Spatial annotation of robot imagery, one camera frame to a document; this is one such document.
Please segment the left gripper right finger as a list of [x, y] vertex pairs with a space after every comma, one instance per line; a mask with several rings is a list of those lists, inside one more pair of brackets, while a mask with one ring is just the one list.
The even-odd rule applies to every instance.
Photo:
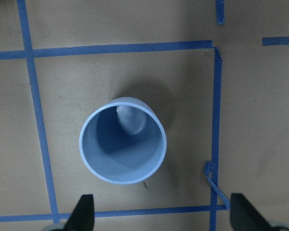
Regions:
[[271, 225], [241, 193], [231, 194], [230, 224], [234, 231], [270, 231]]

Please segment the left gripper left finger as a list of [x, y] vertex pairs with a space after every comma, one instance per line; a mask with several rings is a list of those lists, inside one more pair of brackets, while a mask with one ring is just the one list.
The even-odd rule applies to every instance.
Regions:
[[80, 197], [63, 227], [63, 231], [92, 231], [94, 229], [94, 199], [92, 194]]

